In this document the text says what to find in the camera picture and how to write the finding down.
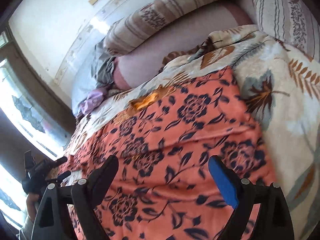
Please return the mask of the left hand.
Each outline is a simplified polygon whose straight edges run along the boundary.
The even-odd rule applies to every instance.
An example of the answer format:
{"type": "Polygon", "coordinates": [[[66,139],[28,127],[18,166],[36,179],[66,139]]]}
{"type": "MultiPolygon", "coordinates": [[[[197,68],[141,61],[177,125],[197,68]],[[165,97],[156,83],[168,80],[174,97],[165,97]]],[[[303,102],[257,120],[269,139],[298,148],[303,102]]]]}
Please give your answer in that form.
{"type": "Polygon", "coordinates": [[[32,219],[35,219],[37,209],[36,209],[36,203],[39,200],[39,195],[34,193],[29,193],[27,195],[26,199],[26,206],[27,206],[27,213],[28,216],[32,219]]]}

